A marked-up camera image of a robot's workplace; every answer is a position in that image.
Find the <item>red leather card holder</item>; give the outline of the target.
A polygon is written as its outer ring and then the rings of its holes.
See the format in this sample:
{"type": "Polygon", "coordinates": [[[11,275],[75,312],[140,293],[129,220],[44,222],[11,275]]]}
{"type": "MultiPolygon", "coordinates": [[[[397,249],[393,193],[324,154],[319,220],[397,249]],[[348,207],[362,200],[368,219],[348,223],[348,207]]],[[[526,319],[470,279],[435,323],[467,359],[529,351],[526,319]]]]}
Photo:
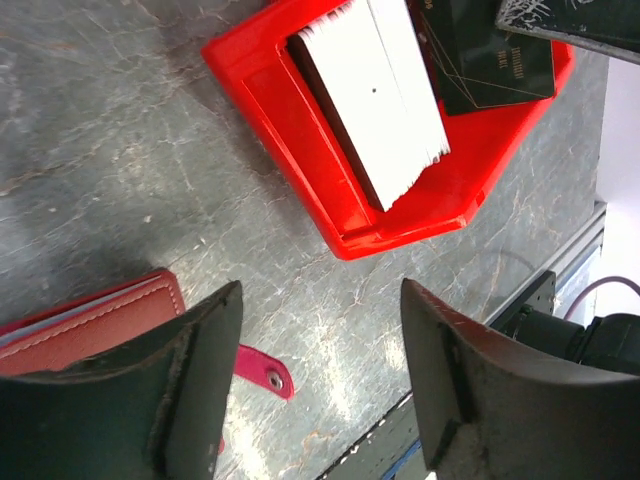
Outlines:
{"type": "MultiPolygon", "coordinates": [[[[187,312],[176,276],[156,270],[137,280],[71,301],[1,326],[1,376],[61,371],[124,344],[187,312]]],[[[295,387],[286,365],[247,345],[236,350],[233,374],[289,401],[295,387]]],[[[1,406],[1,420],[10,420],[1,406]]],[[[30,443],[27,427],[1,426],[1,455],[19,441],[30,443]]]]}

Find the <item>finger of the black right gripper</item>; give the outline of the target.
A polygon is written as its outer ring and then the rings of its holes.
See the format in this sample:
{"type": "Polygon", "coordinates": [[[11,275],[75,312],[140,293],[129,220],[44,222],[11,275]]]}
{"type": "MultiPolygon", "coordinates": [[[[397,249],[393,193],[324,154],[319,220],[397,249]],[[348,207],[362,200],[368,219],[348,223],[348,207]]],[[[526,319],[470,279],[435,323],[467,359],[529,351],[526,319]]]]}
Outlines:
{"type": "Polygon", "coordinates": [[[557,39],[565,35],[639,52],[638,0],[503,1],[496,25],[506,30],[557,39]]]}

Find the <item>red plastic bin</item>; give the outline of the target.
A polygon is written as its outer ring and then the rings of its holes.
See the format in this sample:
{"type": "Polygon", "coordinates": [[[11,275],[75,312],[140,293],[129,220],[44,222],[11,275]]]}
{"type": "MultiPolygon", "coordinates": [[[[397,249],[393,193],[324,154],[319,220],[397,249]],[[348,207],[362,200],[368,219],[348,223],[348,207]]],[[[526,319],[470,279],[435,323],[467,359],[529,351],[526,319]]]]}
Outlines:
{"type": "Polygon", "coordinates": [[[202,50],[334,255],[466,227],[566,85],[572,49],[494,1],[275,1],[202,50]]]}

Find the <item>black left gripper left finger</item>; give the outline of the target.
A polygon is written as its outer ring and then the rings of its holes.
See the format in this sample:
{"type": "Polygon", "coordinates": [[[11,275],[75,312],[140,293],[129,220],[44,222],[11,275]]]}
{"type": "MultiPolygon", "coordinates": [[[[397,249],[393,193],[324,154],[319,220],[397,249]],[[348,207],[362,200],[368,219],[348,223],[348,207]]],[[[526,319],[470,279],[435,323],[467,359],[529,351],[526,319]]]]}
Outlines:
{"type": "MultiPolygon", "coordinates": [[[[1,376],[30,443],[5,479],[210,479],[243,318],[231,282],[177,318],[61,371],[1,376]]],[[[8,427],[10,420],[1,420],[8,427]]]]}

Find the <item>black credit card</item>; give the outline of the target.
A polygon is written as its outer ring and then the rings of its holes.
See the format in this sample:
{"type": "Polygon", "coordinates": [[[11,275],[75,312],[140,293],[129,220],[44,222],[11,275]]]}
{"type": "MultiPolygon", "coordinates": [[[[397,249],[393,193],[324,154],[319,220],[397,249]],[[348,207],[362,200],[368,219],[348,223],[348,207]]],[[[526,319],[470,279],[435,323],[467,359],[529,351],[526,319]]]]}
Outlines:
{"type": "Polygon", "coordinates": [[[414,7],[448,115],[555,94],[551,42],[498,29],[497,1],[416,1],[414,7]]]}

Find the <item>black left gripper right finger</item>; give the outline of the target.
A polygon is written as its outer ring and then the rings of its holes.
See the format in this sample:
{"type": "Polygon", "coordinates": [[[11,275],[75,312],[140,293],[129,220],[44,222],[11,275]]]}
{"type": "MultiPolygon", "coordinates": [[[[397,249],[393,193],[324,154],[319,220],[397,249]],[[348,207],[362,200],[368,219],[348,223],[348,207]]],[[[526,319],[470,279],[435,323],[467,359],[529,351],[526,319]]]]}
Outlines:
{"type": "Polygon", "coordinates": [[[498,328],[401,286],[425,466],[441,479],[635,479],[639,319],[589,326],[524,305],[498,328]]]}

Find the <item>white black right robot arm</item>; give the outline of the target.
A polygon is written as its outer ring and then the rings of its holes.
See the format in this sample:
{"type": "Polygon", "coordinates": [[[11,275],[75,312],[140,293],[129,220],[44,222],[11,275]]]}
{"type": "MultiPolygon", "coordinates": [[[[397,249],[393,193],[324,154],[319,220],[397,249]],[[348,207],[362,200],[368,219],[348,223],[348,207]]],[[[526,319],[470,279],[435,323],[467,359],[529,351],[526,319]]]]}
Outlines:
{"type": "MultiPolygon", "coordinates": [[[[496,25],[508,32],[558,40],[631,63],[639,62],[637,1],[503,1],[496,14],[496,25]]],[[[564,360],[637,376],[638,315],[595,316],[586,326],[571,321],[593,291],[613,283],[639,292],[639,284],[628,278],[604,277],[586,286],[564,316],[546,314],[523,303],[512,315],[503,316],[499,331],[564,360]]]]}

